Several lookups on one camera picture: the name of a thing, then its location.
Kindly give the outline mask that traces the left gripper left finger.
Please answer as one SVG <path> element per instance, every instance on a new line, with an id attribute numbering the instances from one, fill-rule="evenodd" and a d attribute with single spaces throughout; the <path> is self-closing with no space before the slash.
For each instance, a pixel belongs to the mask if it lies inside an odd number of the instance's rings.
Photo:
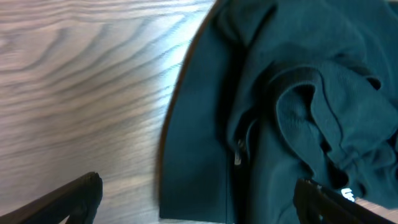
<path id="1" fill-rule="evenodd" d="M 103 181 L 89 172 L 58 189 L 1 216 L 1 223 L 67 223 L 92 224 L 103 196 Z"/>

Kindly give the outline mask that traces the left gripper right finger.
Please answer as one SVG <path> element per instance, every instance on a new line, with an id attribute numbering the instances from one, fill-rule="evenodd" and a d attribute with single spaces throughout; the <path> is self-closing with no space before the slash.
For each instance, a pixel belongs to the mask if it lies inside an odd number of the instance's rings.
<path id="1" fill-rule="evenodd" d="M 294 206 L 301 224 L 394 224 L 307 179 L 296 182 Z"/>

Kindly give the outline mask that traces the black t-shirt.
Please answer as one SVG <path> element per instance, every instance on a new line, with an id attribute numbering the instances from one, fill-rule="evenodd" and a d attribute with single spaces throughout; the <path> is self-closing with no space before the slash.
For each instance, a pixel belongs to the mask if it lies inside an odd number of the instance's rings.
<path id="1" fill-rule="evenodd" d="M 312 179 L 397 207 L 397 3 L 218 1 L 183 63 L 163 219 L 298 223 Z"/>

